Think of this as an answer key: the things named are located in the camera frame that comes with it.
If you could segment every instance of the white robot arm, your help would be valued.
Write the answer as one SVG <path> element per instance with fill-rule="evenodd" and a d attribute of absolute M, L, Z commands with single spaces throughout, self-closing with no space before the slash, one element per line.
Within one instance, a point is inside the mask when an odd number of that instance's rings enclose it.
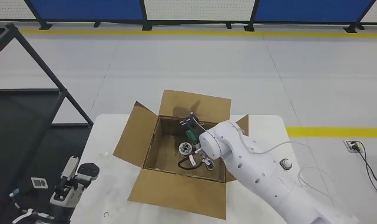
<path fill-rule="evenodd" d="M 269 153 L 234 122 L 224 121 L 199 137 L 202 152 L 222 158 L 227 170 L 267 202 L 289 224 L 359 223 L 354 216 L 324 205 L 291 179 Z"/>

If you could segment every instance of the electrical socket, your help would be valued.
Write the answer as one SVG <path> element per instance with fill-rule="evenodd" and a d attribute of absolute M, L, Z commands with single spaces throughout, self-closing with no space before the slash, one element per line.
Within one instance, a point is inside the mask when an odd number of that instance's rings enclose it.
<path fill-rule="evenodd" d="M 353 145 L 359 146 L 356 141 L 354 141 L 354 140 L 343 140 L 343 142 L 344 142 L 344 145 L 346 146 L 348 152 L 350 152 L 350 153 L 357 153 L 358 152 L 357 150 L 354 150 L 352 148 Z M 360 148 L 360 153 L 362 153 L 363 149 L 360 146 L 359 146 L 359 148 Z"/>

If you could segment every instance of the yellow floor line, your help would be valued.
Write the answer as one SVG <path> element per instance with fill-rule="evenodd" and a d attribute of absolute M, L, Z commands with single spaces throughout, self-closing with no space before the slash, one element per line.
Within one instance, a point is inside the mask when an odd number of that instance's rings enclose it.
<path fill-rule="evenodd" d="M 245 31 L 139 31 L 139 30 L 33 30 L 20 29 L 22 34 L 50 35 L 205 35 L 205 36 L 264 36 L 264 37 L 327 37 L 327 38 L 377 38 L 377 33 L 333 32 L 245 32 Z"/>
<path fill-rule="evenodd" d="M 287 127 L 290 137 L 377 137 L 377 128 Z"/>

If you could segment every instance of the cardboard box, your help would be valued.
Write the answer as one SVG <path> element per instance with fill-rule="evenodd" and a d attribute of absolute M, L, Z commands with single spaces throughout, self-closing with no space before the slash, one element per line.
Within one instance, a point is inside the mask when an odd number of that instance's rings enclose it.
<path fill-rule="evenodd" d="M 177 163 L 182 159 L 179 144 L 189 141 L 179 122 L 193 112 L 209 129 L 229 120 L 230 102 L 165 90 L 158 115 L 136 102 L 114 151 L 114 156 L 142 168 L 128 200 L 226 219 L 226 183 L 234 177 L 222 159 L 214 161 L 212 171 L 205 165 L 184 170 Z M 248 116 L 237 123 L 246 133 L 249 131 Z"/>

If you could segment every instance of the blue partition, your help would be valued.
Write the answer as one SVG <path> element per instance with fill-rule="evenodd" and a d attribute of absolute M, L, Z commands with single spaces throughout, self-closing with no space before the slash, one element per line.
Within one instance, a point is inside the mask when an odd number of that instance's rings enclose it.
<path fill-rule="evenodd" d="M 30 0 L 42 19 L 141 20 L 139 0 Z"/>
<path fill-rule="evenodd" d="M 371 0 L 260 0 L 255 22 L 355 22 Z"/>

